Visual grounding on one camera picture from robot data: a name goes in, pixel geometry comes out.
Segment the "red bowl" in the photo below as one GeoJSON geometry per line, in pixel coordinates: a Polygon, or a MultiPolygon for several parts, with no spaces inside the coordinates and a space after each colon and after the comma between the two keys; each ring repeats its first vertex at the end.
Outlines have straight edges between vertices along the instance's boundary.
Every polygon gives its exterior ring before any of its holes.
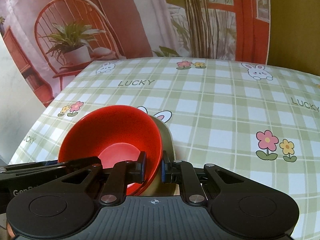
{"type": "Polygon", "coordinates": [[[156,178],[162,159],[162,139],[156,123],[144,111],[125,105],[106,106],[87,114],[65,136],[60,163],[98,157],[103,168],[120,161],[137,161],[146,153],[144,182],[131,183],[127,194],[142,194],[156,178]]]}

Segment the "green plaid bunny tablecloth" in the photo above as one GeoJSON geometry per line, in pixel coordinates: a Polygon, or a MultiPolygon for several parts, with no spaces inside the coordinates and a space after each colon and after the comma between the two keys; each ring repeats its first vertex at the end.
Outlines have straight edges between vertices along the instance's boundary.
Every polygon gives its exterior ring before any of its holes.
{"type": "Polygon", "coordinates": [[[70,128],[130,105],[171,132],[177,159],[221,167],[291,195],[295,239],[319,239],[319,77],[253,63],[153,58],[95,61],[33,124],[11,163],[53,160],[70,128]]]}

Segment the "printed room backdrop cloth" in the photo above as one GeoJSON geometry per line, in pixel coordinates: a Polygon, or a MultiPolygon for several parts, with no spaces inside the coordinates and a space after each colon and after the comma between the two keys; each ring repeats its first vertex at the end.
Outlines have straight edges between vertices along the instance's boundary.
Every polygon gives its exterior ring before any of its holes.
{"type": "Polygon", "coordinates": [[[48,106],[95,60],[177,56],[264,64],[270,0],[1,0],[1,36],[48,106]]]}

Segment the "wooden headboard panel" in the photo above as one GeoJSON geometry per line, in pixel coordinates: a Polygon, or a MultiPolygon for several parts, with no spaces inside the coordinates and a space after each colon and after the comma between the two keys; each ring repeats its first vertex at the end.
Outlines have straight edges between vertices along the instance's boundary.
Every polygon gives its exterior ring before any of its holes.
{"type": "Polygon", "coordinates": [[[319,0],[271,0],[268,64],[319,75],[319,0]]]}

